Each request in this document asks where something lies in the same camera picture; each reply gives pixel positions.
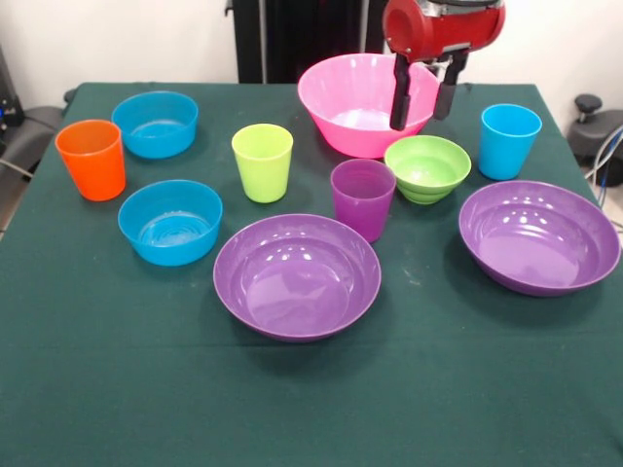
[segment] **white wall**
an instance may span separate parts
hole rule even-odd
[[[25,107],[86,81],[236,82],[224,0],[0,0],[0,44]]]
[[[621,0],[506,0],[506,8],[502,33],[469,58],[463,81],[536,83],[563,129],[579,93],[623,108]]]
[[[473,54],[473,83],[537,83],[557,122],[576,94],[623,107],[621,0],[507,0],[499,39]],[[84,81],[235,82],[225,0],[0,0],[0,44],[25,106]]]

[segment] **purple cup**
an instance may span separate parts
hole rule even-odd
[[[335,218],[367,241],[381,238],[396,188],[396,177],[382,162],[342,162],[331,173]]]

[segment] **pink bowl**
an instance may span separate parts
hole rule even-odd
[[[299,81],[299,97],[336,150],[379,159],[385,149],[418,133],[432,117],[439,82],[423,65],[411,66],[411,106],[402,131],[389,127],[395,87],[393,55],[348,54],[312,66]]]

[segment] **green bowl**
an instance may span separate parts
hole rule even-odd
[[[405,197],[410,202],[414,202],[415,204],[434,204],[435,202],[445,198],[452,192],[452,190],[448,190],[447,192],[438,193],[435,195],[428,195],[425,193],[412,192],[408,188],[404,188],[400,185],[396,185],[396,187],[398,188],[398,191],[402,194],[403,197]]]
[[[401,192],[406,190],[411,198],[421,199],[447,196],[471,170],[471,159],[458,144],[425,135],[393,143],[385,151],[385,164],[396,176]]]

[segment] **blue cup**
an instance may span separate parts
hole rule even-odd
[[[186,151],[197,132],[199,106],[179,92],[157,90],[124,100],[113,111],[124,144],[145,159],[164,159]]]
[[[167,180],[133,193],[119,210],[119,228],[138,255],[159,266],[182,266],[214,246],[223,202],[207,185]]]
[[[528,158],[543,122],[532,110],[513,104],[498,104],[485,109],[478,168],[494,180],[510,180]]]

